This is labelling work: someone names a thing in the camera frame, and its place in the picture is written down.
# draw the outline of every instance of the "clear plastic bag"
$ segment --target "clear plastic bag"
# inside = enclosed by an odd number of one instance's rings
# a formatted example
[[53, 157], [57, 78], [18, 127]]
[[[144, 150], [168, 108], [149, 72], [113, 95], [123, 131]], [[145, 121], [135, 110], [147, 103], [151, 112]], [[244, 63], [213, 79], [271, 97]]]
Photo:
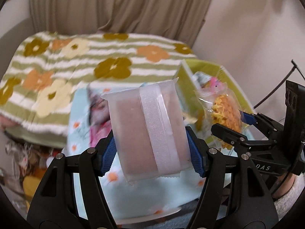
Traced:
[[[217, 87], [200, 89], [196, 95], [205, 110], [203, 122], [205, 138], [211, 135], [211, 127], [216, 123], [236, 132], [242, 132], [243, 113], [234, 92], [228, 89], [226, 83], [220, 84]], [[216, 137], [213, 138], [216, 146], [219, 147], [221, 145], [222, 148], [227, 148], [228, 150], [232, 148], [230, 144], [221, 140], [217, 141], [215, 140], [217, 139]]]
[[192, 166], [175, 80], [108, 93], [113, 135], [128, 182]]

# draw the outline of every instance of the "white wall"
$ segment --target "white wall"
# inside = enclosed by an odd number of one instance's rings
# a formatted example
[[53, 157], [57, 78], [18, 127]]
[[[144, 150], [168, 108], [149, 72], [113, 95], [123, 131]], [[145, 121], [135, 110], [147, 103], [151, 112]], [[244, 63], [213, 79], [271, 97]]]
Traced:
[[7, 0], [0, 11], [0, 38], [18, 23], [29, 17], [29, 0]]
[[[193, 50], [224, 65], [255, 105], [289, 72], [291, 59], [305, 72], [305, 9], [299, 0], [212, 0]], [[297, 72], [289, 79], [305, 86]], [[285, 85], [257, 112], [280, 120], [284, 101]]]

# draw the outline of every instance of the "beige curtain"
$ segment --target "beige curtain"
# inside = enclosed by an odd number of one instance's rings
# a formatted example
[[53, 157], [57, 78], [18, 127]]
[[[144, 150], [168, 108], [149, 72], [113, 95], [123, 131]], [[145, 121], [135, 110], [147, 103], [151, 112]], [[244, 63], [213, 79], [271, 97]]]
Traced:
[[161, 35], [193, 45], [211, 0], [30, 0], [36, 31]]

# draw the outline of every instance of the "floral blanket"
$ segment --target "floral blanket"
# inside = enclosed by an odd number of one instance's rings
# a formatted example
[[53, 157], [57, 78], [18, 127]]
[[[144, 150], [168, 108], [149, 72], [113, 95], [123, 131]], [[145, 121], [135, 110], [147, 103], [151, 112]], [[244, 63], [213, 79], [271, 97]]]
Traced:
[[78, 88], [169, 80], [181, 59], [195, 57], [187, 45], [161, 36], [36, 33], [20, 44], [0, 82], [0, 115], [31, 132], [66, 136]]

